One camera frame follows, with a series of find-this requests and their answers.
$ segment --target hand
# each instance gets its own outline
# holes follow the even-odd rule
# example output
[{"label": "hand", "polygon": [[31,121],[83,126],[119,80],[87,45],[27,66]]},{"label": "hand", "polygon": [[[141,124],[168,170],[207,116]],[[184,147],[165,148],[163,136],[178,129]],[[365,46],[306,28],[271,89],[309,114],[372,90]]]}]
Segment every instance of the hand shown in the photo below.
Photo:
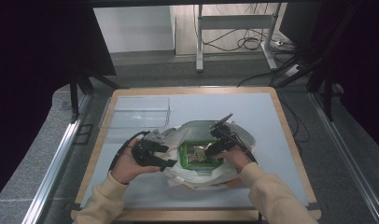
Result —
[{"label": "hand", "polygon": [[111,171],[111,175],[114,179],[121,184],[128,184],[138,175],[160,171],[159,166],[140,166],[136,163],[132,156],[132,147],[134,147],[138,141],[140,141],[140,139],[135,138],[131,143],[129,143],[128,147],[123,150],[122,155],[120,155],[116,165]]},{"label": "hand", "polygon": [[[247,149],[251,151],[251,147],[246,145]],[[239,172],[245,168],[249,163],[251,163],[251,159],[243,152],[241,148],[238,146],[234,146],[230,150],[219,153],[216,155],[217,158],[224,158],[230,164],[234,165]]]}]

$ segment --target beige sleeve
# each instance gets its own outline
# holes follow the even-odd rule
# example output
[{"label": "beige sleeve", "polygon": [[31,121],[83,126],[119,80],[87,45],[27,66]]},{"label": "beige sleeve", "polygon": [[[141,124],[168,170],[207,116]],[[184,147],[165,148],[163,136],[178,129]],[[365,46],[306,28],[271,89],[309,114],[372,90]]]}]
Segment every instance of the beige sleeve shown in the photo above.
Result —
[{"label": "beige sleeve", "polygon": [[269,223],[317,223],[277,175],[263,172],[253,162],[242,170],[241,179],[250,187],[248,198]]},{"label": "beige sleeve", "polygon": [[128,186],[120,184],[110,173],[102,184],[93,187],[92,196],[77,213],[74,223],[111,223],[122,212],[122,195]]}]

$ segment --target green container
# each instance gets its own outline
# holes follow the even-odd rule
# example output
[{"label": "green container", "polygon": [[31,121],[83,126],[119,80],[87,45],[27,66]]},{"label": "green container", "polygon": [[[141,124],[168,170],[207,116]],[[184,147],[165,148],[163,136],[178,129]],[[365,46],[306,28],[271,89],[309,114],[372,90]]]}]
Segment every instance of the green container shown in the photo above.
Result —
[{"label": "green container", "polygon": [[205,150],[209,144],[213,145],[217,141],[218,140],[183,142],[178,151],[181,166],[184,169],[196,171],[209,171],[219,167],[219,165],[224,162],[223,159],[211,157],[202,161],[202,159],[199,160],[198,156],[202,154],[202,150]]}]

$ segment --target person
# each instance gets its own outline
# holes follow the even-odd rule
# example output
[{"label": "person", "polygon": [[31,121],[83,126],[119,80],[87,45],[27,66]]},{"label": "person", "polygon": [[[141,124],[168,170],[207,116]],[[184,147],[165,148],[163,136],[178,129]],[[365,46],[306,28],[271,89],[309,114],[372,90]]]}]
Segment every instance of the person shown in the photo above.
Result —
[{"label": "person", "polygon": [[[93,187],[92,196],[84,209],[77,213],[74,223],[110,223],[123,210],[122,195],[129,183],[138,175],[160,170],[157,166],[143,167],[135,162],[131,149],[137,141],[139,139],[134,139],[125,148],[105,181]],[[277,175],[263,172],[241,148],[233,147],[217,157],[224,158],[237,168],[240,178],[250,188],[249,200],[269,223],[317,223]]]}]

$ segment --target desk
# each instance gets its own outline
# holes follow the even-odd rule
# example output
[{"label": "desk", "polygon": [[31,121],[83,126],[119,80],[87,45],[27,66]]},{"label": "desk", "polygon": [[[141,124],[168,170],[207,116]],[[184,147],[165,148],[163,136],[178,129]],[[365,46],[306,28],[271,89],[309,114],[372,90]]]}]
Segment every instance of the desk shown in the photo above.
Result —
[{"label": "desk", "polygon": [[[279,103],[276,92],[272,88],[258,87],[258,88],[171,88],[171,89],[132,89],[132,90],[118,90],[113,94],[112,99],[118,96],[131,96],[131,95],[169,95],[169,94],[231,94],[231,93],[269,93],[276,110],[276,114],[280,121],[284,136],[287,140],[288,147],[292,159],[294,160],[297,171],[305,190],[307,201],[309,203],[309,210],[311,214],[319,219],[321,212],[318,208],[315,209],[316,197],[312,190],[307,174],[304,170],[301,157],[295,146],[292,138],[286,117],[283,113],[282,106]],[[98,161],[99,155],[102,151],[102,146],[105,141],[107,131],[102,129],[99,132],[95,147],[93,149],[91,159],[87,171],[84,175],[82,184],[78,191],[76,203],[80,204],[84,199],[84,194],[88,188],[95,166]],[[77,211],[72,211],[72,217],[76,215]],[[125,221],[254,221],[257,219],[257,212],[252,208],[238,209],[238,208],[191,208],[191,209],[128,209],[117,218],[117,220]]]}]

